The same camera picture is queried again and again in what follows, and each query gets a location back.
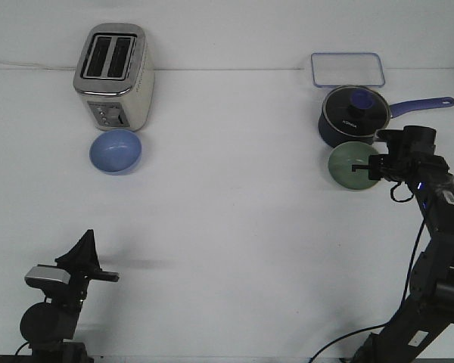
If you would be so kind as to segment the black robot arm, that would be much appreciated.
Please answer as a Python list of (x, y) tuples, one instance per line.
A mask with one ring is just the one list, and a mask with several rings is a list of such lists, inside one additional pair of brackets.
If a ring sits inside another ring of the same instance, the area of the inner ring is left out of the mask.
[(44, 300), (30, 306), (20, 333), (32, 351), (32, 362), (93, 362), (86, 345), (74, 342), (91, 281), (118, 282), (116, 272), (101, 268), (95, 235), (89, 229), (54, 265), (38, 264), (24, 276), (27, 286), (41, 290)]
[(412, 362), (454, 324), (454, 176), (435, 151), (435, 129), (381, 129), (388, 152), (369, 157), (371, 180), (406, 183), (417, 200), (430, 241), (417, 258), (409, 295), (379, 334), (370, 334), (354, 362)]

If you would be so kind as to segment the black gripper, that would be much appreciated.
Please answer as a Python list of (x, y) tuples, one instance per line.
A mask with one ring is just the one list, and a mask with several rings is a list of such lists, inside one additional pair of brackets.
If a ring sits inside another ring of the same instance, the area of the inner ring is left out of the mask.
[(117, 272), (100, 268), (95, 247), (95, 235), (89, 229), (64, 255), (55, 259), (57, 267), (71, 275), (68, 285), (41, 287), (52, 303), (62, 306), (81, 306), (86, 300), (90, 281), (118, 282)]
[(437, 131), (424, 126), (405, 126), (403, 129), (380, 129), (375, 140), (384, 142), (386, 154), (371, 155), (368, 165), (353, 164), (351, 169), (368, 170), (373, 181), (405, 182), (415, 174), (417, 165), (435, 151)]

